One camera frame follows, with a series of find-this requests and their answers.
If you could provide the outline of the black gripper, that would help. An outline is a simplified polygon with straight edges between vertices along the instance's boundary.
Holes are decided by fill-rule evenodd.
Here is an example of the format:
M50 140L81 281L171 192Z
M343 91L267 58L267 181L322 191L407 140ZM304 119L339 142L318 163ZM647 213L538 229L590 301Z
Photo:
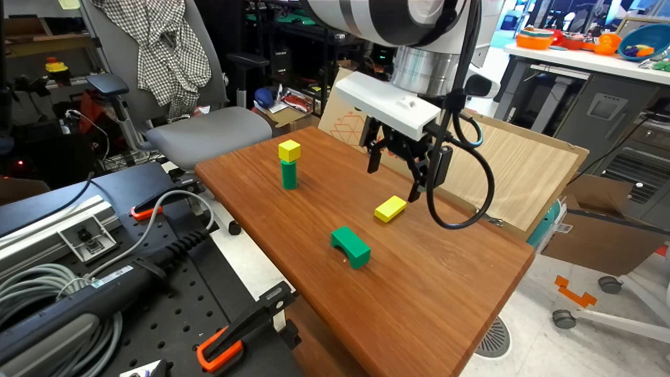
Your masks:
M379 169L383 151L389 151L407 166L411 174L407 202L416 202L429 192L429 186L441 184L452 159L452 149L441 145L432 135L411 140L374 117L363 121L360 145L369 151L369 174Z

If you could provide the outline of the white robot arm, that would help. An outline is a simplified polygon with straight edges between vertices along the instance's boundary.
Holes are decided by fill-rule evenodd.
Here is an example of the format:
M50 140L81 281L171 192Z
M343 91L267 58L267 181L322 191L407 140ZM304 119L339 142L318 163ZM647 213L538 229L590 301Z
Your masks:
M468 96L492 96L497 84L480 70L499 0L300 0L324 27L377 46L394 49L392 76L344 73L334 95L362 111L369 126L362 145L369 169L387 149L405 162L416 202L441 184L450 149L440 133L461 117Z

